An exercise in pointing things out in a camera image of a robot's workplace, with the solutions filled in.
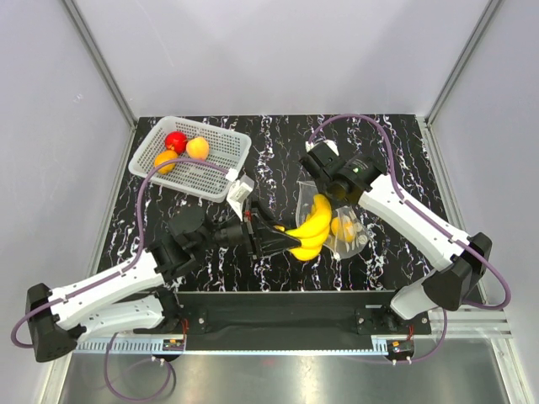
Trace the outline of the yellow banana bunch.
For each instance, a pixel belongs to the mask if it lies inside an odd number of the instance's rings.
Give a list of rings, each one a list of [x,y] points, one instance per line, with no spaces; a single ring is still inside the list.
[[[297,238],[301,246],[289,249],[289,252],[299,261],[314,259],[322,250],[328,238],[332,210],[328,199],[322,194],[313,197],[314,212],[298,228],[285,230],[283,226],[275,226],[278,231]]]

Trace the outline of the clear zip top bag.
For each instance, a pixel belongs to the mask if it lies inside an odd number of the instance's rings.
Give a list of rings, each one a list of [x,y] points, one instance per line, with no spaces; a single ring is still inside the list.
[[[299,194],[296,206],[296,225],[302,225],[312,212],[313,197],[318,189],[313,181],[299,181]],[[352,258],[359,254],[370,242],[367,230],[350,206],[332,211],[329,236],[324,246],[335,259]]]

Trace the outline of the yellow-pink peach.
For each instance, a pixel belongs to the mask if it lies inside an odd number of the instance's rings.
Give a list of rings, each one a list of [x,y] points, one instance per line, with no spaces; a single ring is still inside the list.
[[[187,142],[185,150],[189,158],[204,161],[210,154],[210,145],[204,137],[198,136]]]

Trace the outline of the red apple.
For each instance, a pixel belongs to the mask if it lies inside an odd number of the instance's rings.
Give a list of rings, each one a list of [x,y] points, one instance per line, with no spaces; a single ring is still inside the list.
[[[188,138],[181,131],[173,131],[167,134],[164,140],[165,147],[177,154],[182,154],[187,146]]]

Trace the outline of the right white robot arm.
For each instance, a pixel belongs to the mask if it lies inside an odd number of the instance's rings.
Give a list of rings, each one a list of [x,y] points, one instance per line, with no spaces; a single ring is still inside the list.
[[[383,326],[398,334],[424,311],[458,310],[486,272],[491,240],[482,232],[470,236],[441,219],[370,157],[359,153],[346,160],[331,141],[309,143],[306,150],[300,162],[320,194],[333,205],[358,205],[377,215],[411,242],[431,266],[422,279],[396,291],[382,313]]]

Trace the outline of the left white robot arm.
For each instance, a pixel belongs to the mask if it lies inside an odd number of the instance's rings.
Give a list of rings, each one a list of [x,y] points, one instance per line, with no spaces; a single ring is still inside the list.
[[[301,246],[257,206],[243,219],[210,221],[199,206],[174,216],[167,233],[123,264],[93,277],[51,289],[30,287],[23,321],[35,360],[45,363],[72,352],[85,338],[125,329],[175,332],[182,313],[165,285],[195,271],[207,250],[243,245],[255,258]]]

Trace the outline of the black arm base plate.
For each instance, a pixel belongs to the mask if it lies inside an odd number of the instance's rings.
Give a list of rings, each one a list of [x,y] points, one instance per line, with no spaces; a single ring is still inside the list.
[[[390,291],[163,292],[165,319],[137,333],[187,334],[189,351],[372,349],[374,336],[431,333],[425,311],[399,320]]]

